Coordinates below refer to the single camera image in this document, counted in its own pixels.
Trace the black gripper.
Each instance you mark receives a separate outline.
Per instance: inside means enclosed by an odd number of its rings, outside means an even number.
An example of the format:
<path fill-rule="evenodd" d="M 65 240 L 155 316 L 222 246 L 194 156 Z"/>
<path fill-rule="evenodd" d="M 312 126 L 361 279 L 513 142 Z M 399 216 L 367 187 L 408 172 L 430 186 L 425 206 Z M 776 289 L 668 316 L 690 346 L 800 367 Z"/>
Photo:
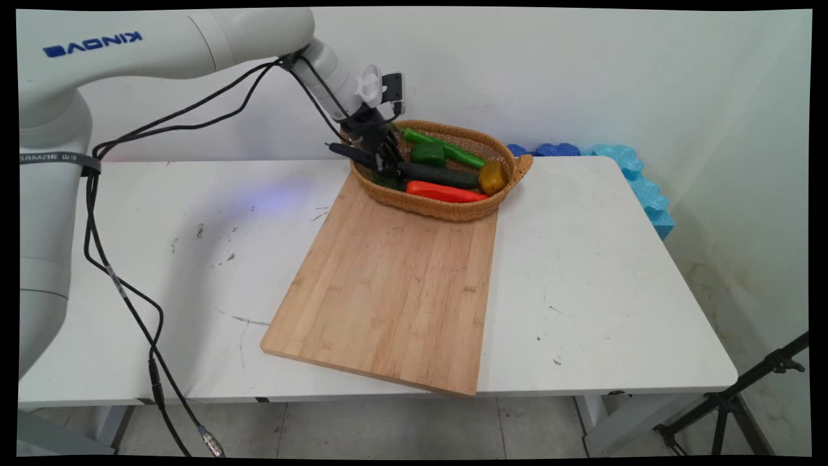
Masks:
<path fill-rule="evenodd" d="M 361 105 L 349 118 L 340 121 L 346 144 L 376 155 L 376 171 L 385 178 L 397 178 L 397 166 L 408 160 L 403 157 L 393 131 L 397 112 L 385 118 L 378 108 Z"/>

